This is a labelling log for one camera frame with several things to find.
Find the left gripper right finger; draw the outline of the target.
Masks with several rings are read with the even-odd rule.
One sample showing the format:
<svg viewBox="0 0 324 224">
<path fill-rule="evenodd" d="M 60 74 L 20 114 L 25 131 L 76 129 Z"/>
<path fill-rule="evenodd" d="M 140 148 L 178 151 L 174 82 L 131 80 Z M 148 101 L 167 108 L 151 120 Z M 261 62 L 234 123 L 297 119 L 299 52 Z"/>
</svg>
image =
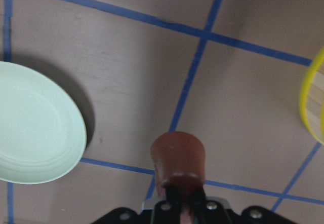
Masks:
<svg viewBox="0 0 324 224">
<path fill-rule="evenodd" d="M 197 188 L 193 192 L 193 209 L 202 209 L 206 203 L 206 194 L 203 187 Z"/>
</svg>

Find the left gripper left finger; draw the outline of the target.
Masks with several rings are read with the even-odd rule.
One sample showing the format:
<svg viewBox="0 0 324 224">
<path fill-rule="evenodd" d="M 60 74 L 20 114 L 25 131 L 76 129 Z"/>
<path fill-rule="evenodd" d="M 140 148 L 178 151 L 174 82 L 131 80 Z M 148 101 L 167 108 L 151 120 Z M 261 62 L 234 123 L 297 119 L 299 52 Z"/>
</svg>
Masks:
<svg viewBox="0 0 324 224">
<path fill-rule="evenodd" d="M 166 201 L 170 204 L 171 207 L 180 208 L 182 204 L 182 196 L 178 189 L 174 186 L 168 186 L 165 190 Z"/>
</svg>

